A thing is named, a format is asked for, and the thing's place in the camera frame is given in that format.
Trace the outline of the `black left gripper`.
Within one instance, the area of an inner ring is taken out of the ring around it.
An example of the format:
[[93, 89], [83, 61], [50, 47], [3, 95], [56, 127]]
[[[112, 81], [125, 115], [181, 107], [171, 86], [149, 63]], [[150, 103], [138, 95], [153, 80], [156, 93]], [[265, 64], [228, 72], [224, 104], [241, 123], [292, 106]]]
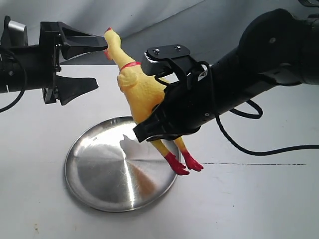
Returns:
[[60, 50], [65, 60], [108, 47], [104, 37], [81, 32], [63, 22], [40, 23], [39, 46], [43, 56], [44, 79], [42, 87], [45, 104], [60, 101], [65, 106], [73, 99], [98, 88], [95, 78], [70, 78], [58, 76]]

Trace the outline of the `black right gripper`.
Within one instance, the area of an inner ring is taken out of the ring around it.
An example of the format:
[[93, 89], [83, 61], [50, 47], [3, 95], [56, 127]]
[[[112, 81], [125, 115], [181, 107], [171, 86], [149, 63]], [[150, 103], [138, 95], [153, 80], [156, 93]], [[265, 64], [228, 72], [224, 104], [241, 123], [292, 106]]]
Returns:
[[138, 142], [172, 141], [198, 132], [203, 124], [223, 113], [224, 73], [212, 70], [211, 75], [195, 80], [189, 90], [181, 82], [167, 87], [163, 101], [133, 132]]

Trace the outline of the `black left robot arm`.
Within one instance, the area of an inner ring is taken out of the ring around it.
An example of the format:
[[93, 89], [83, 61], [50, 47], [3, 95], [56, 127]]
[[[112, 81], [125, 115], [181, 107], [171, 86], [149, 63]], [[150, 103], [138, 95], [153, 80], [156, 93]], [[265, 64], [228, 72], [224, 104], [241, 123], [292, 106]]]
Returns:
[[103, 51], [106, 40], [74, 29], [60, 21], [40, 24], [39, 43], [29, 45], [26, 25], [4, 18], [0, 38], [0, 91], [19, 92], [41, 89], [45, 104], [71, 100], [98, 88], [94, 78], [59, 76], [60, 57]]

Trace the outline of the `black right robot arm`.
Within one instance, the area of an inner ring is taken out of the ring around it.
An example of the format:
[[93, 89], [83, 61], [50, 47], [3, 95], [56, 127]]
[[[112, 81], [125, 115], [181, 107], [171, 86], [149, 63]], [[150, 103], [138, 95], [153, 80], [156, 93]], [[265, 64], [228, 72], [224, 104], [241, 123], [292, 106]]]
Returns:
[[318, 84], [319, 16], [266, 12], [208, 70], [180, 44], [148, 48], [141, 68], [156, 79], [175, 74], [177, 81], [165, 85], [164, 99], [134, 133], [140, 142], [174, 140], [273, 87]]

